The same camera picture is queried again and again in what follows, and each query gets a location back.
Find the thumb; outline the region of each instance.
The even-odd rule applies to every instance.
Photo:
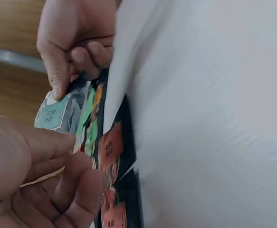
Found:
[[[53,98],[64,97],[70,83],[70,69],[66,52],[60,47],[47,43],[38,48],[48,73],[48,81],[53,88]]]

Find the red label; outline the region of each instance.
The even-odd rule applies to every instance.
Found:
[[[124,203],[116,205],[104,214],[104,228],[126,228],[126,213]]]
[[[99,142],[99,156],[102,173],[122,154],[124,151],[121,122],[112,130],[104,134]]]

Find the plastic wrapper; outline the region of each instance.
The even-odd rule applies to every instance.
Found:
[[[60,101],[53,99],[52,91],[48,92],[35,118],[34,126],[59,133],[75,133],[87,92],[87,81],[81,76],[72,82],[67,95]]]
[[[104,70],[98,80],[91,82],[76,132],[74,152],[90,156],[94,168],[98,168],[98,141],[103,134],[107,76],[108,70]]]
[[[106,189],[101,205],[102,228],[141,228],[139,185],[133,170]]]
[[[126,97],[117,112],[112,128],[98,147],[98,166],[105,175],[106,187],[118,181],[136,160],[130,106]]]

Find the teal label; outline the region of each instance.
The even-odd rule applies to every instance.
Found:
[[[49,130],[60,128],[68,100],[69,96],[65,96],[61,101],[45,106],[38,117],[36,127]]]

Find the green label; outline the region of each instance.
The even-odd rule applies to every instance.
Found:
[[[97,118],[92,122],[91,130],[89,131],[90,143],[95,143],[98,134]]]
[[[93,101],[94,101],[94,96],[95,96],[95,89],[92,86],[90,86],[88,93],[89,94],[88,94],[88,97],[87,97],[85,110],[83,110],[83,115],[82,115],[82,117],[79,121],[76,134],[81,134],[82,133],[83,125],[86,123],[87,118],[89,117],[89,115],[92,112]]]
[[[45,106],[40,113],[36,127],[49,130],[60,128],[68,100],[69,96],[65,96],[61,101]]]

